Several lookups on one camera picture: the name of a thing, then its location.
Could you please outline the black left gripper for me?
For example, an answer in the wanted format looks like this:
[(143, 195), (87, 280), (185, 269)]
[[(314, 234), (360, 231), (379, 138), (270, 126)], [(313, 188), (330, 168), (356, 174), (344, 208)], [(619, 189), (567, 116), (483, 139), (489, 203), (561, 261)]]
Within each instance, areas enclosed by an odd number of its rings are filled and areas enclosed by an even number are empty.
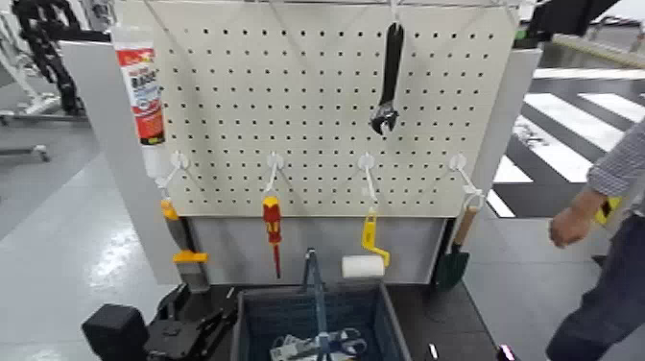
[(155, 320), (147, 329), (146, 353), (149, 360), (191, 360), (197, 355), (202, 332), (208, 333), (199, 352), (209, 357), (236, 324), (238, 307), (222, 307), (200, 322)]

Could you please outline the person's bare hand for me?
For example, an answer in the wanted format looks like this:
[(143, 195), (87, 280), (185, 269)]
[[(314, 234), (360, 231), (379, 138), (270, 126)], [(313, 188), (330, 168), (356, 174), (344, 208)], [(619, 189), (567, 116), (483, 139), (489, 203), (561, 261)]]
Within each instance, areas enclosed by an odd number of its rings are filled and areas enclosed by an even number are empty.
[(590, 230), (594, 215), (570, 206), (550, 222), (549, 236), (557, 248), (565, 248), (584, 239)]

